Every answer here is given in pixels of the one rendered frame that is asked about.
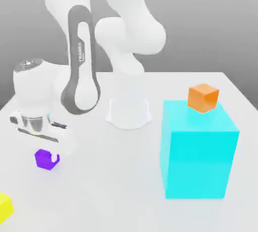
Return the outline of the small orange cube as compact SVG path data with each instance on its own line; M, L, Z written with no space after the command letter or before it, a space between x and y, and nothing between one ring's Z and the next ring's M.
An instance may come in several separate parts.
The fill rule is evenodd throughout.
M219 90L209 84L199 84L189 88L187 105L200 113L216 108Z

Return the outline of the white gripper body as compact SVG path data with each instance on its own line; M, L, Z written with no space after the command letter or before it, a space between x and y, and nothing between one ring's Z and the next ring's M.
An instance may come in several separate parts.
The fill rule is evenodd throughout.
M28 147L44 149L51 153L69 156L76 149L73 132L67 128L49 127L41 132L16 128L19 140Z

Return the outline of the large cyan box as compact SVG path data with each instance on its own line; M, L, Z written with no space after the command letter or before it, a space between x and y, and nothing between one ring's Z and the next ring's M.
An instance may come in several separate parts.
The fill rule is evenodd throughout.
M218 103L207 113L185 100L165 100L162 109L160 169L167 199L222 199L239 129Z

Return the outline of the small yellow cube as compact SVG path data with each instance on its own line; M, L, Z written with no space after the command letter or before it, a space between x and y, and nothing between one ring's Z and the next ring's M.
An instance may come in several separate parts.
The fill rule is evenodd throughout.
M14 213L14 207L10 196L0 192L0 224Z

